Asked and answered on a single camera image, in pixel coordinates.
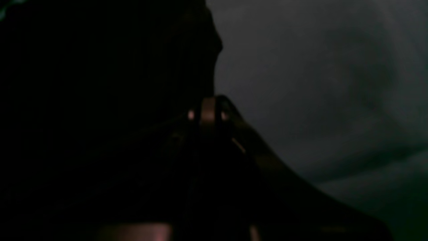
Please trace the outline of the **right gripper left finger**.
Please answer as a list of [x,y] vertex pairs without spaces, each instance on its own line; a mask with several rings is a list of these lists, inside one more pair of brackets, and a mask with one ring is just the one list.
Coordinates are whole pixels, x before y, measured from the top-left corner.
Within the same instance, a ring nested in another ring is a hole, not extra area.
[[216,125],[215,97],[32,180],[1,206],[1,240],[110,240],[108,229],[130,223],[141,196],[191,156],[204,125]]

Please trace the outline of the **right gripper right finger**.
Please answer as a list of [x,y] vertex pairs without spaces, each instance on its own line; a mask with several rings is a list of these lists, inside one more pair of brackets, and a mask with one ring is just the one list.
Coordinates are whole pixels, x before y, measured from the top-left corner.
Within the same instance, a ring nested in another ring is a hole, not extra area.
[[250,166],[251,197],[259,199],[251,237],[257,241],[392,241],[387,226],[317,190],[287,167],[240,115],[215,96],[216,130]]

